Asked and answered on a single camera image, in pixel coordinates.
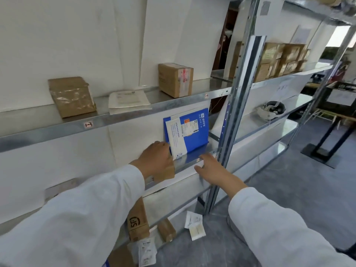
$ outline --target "black metal stand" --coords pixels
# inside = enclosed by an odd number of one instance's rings
[[[334,130],[334,128],[337,126],[338,122],[341,121],[341,119],[342,118],[339,116],[336,117],[335,121],[327,130],[325,135],[322,137],[318,145],[315,146],[314,144],[309,143],[307,146],[303,148],[301,153],[310,158],[313,158],[314,160],[320,163],[323,163],[335,169],[340,161],[340,157],[334,154],[345,142],[345,140],[351,135],[351,133],[356,129],[356,122],[353,122],[351,124],[351,126],[347,129],[347,131],[342,135],[342,137],[339,139],[339,141],[335,144],[335,146],[330,151],[321,148],[321,146],[323,145],[327,137],[331,134],[331,132]]]

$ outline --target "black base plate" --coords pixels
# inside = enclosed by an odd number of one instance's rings
[[[334,154],[328,161],[325,161],[323,160],[323,158],[321,157],[318,157],[318,156],[313,156],[312,155],[312,151],[314,150],[315,148],[315,145],[314,144],[311,144],[309,143],[307,146],[305,146],[303,148],[303,150],[301,151],[302,154],[310,157],[310,158],[313,158],[314,160],[320,162],[320,163],[323,163],[333,169],[336,168],[336,166],[339,164],[340,160],[341,160],[341,157],[338,156],[337,154]],[[327,154],[329,153],[329,151],[323,149],[323,148],[319,148],[318,150],[318,154],[320,155],[323,155],[323,156],[327,156]]]

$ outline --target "js logo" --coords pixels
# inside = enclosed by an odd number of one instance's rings
[[[131,227],[134,228],[140,224],[140,219],[136,216],[130,218]]]

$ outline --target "white sleeve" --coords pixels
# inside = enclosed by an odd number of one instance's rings
[[[0,266],[101,267],[144,190],[126,165],[59,194],[0,237]]]
[[[231,200],[229,215],[263,267],[345,267],[356,262],[339,254],[301,216],[248,187]]]

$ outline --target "gray floor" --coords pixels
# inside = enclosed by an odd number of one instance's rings
[[[337,152],[342,160],[336,169],[300,153],[307,143],[317,143],[329,125],[322,119],[309,121],[287,152],[253,176],[248,185],[297,211],[309,228],[333,246],[347,248],[356,242],[356,134]],[[330,149],[345,129],[333,132],[324,147]],[[192,242],[185,231],[160,249],[156,266],[256,266],[252,252],[227,226],[228,205],[225,199],[204,217],[206,237]]]

